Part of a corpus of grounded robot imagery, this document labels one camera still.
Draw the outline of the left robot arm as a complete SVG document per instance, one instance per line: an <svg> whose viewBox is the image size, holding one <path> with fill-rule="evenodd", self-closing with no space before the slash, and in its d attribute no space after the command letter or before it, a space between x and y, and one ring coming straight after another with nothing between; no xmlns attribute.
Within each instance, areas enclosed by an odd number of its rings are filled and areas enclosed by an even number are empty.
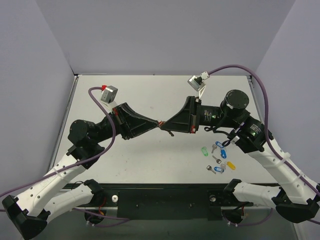
<svg viewBox="0 0 320 240"><path fill-rule="evenodd" d="M58 195L76 176L88 170L106 150L99 143L121 135L129 140L158 127L158 121L134 112L127 103L113 108L101 122L75 120L69 129L71 148L44 176L45 178L18 194L8 195L2 205L9 219L25 240L39 235L59 215L81 205L101 205L106 192L93 179Z"/></svg>

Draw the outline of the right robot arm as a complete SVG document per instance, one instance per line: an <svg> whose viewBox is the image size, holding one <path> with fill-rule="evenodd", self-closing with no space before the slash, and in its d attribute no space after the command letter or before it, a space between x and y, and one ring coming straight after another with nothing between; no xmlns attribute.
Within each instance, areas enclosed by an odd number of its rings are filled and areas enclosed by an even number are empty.
<svg viewBox="0 0 320 240"><path fill-rule="evenodd" d="M224 201L230 205L249 203L277 211L292 223L313 219L320 210L320 186L310 180L282 152L265 123L253 118L246 110L249 97L241 90L227 92L220 106L202 105L195 96L188 96L183 108L159 128L194 134L199 126L218 133L219 128L231 128L226 136L230 143L255 159L276 180L277 186L263 186L233 179L223 190Z"/></svg>

